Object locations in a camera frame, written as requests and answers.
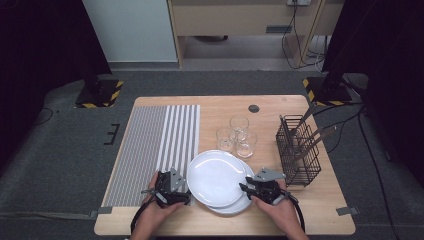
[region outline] clear drinking glass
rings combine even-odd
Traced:
[[[237,154],[242,158],[248,158],[253,155],[255,151],[256,142],[258,136],[252,131],[246,131],[243,133],[244,139],[237,139],[236,150]]]
[[[237,142],[238,139],[245,138],[245,132],[247,132],[247,129],[249,128],[249,119],[243,115],[233,116],[230,119],[230,127],[234,129],[234,133],[231,138]]]
[[[234,149],[234,130],[231,127],[220,127],[216,131],[218,150],[231,153]]]

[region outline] human arm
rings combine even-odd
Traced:
[[[281,189],[286,189],[284,180],[277,180],[277,182]],[[275,225],[286,234],[287,238],[290,240],[309,239],[300,226],[296,210],[290,200],[285,198],[276,205],[270,205],[252,196],[252,201],[259,209],[271,217]]]
[[[155,187],[158,172],[156,171],[149,183],[149,189]],[[146,196],[143,203],[149,201],[151,196]],[[152,202],[140,214],[130,240],[147,240],[159,228],[162,222],[172,213],[184,206],[183,202],[179,202],[164,208]]]

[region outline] black wire rack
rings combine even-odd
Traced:
[[[307,186],[321,171],[318,148],[310,149],[314,141],[311,127],[305,122],[299,125],[301,119],[301,115],[280,116],[281,124],[276,135],[287,186]]]

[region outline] white and gray striped mat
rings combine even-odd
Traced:
[[[199,120],[199,105],[134,107],[103,207],[140,206],[155,170],[174,167],[186,178],[198,153]]]

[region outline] wooden table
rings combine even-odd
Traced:
[[[306,98],[300,95],[140,97],[135,101],[134,106],[192,104],[200,105],[199,153],[216,149],[215,131],[219,126],[228,124],[231,116],[243,114],[248,117],[249,129],[258,134],[256,151],[246,161],[255,173],[262,167],[283,171],[275,140],[280,124],[279,116],[303,115],[308,108]],[[257,105],[259,112],[250,112],[248,109],[250,105]],[[316,129],[312,117],[308,118],[306,123],[312,130]],[[339,216],[336,212],[337,208],[346,207],[346,201],[322,142],[318,144],[318,149],[322,171],[306,187],[289,187],[289,191],[299,199],[305,218],[306,233],[311,235],[353,234],[355,225],[351,215]],[[94,228],[96,234],[128,236],[131,220],[137,210],[138,207],[114,207],[109,214],[99,214]],[[170,216],[156,235],[269,236],[282,235],[282,233],[254,204],[236,216],[222,216],[212,212],[200,202],[194,201],[192,206],[186,206]]]

